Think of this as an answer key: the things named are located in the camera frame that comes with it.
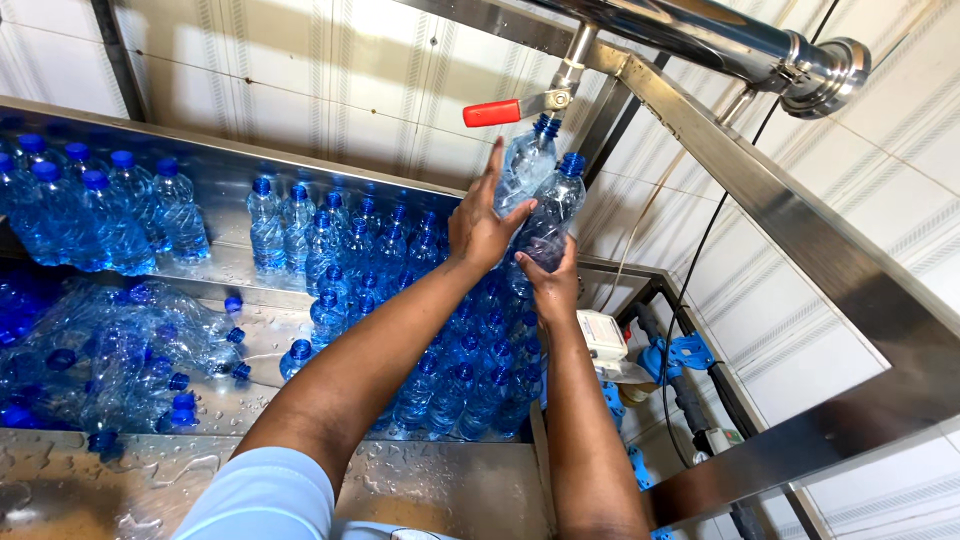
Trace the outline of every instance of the hand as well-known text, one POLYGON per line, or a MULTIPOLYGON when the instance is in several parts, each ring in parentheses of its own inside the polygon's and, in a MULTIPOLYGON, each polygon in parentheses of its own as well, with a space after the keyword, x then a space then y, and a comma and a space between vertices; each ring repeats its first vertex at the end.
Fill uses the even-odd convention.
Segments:
POLYGON ((473 182, 460 206, 453 210, 449 221, 450 260, 466 262, 477 271, 487 273, 507 251, 510 237, 530 215, 536 200, 520 203, 504 218, 493 211, 493 193, 500 180, 503 164, 503 137, 493 145, 487 169, 473 182))
POLYGON ((514 257, 534 286, 537 314, 547 329, 561 322, 576 323, 580 285, 577 280, 577 241, 573 236, 566 236, 564 258, 552 274, 540 268, 523 252, 516 252, 514 257))

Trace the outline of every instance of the red valve handle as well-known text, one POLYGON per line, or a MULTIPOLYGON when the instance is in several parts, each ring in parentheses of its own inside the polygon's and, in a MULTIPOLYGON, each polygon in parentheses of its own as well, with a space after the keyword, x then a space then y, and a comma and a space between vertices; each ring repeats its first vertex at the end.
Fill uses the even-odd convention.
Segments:
POLYGON ((520 100, 494 101, 464 107, 464 124, 468 128, 482 128, 520 121, 520 100))

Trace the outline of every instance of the light blue sleeve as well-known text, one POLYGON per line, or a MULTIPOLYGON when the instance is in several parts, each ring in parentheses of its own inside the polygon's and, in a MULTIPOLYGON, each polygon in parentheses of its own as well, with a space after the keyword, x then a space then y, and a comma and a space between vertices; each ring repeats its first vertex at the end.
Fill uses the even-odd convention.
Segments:
POLYGON ((306 454, 268 447, 224 466, 174 533, 175 540, 327 540, 333 486, 306 454))

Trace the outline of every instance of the stainless steel pipe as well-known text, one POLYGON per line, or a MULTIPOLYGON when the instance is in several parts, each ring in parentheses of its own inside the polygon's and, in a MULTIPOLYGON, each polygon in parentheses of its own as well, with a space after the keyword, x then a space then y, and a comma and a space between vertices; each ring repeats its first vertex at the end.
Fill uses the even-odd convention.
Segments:
POLYGON ((788 113, 826 116, 863 86, 870 51, 847 37, 811 45, 709 0, 526 0, 783 96, 788 113))

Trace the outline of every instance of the forearm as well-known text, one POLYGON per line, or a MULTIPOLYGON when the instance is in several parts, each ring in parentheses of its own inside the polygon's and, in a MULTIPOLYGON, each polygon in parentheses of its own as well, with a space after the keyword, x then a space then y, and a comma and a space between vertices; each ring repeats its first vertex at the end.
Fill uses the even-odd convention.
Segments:
MULTIPOLYGON (((342 477, 367 429, 482 275, 449 260, 384 303, 283 386, 235 454, 292 448, 316 459, 331 479, 342 477)), ((339 491, 340 482, 332 483, 339 491)))
POLYGON ((562 537, 639 537, 639 490, 575 317, 547 327, 550 476, 562 537))

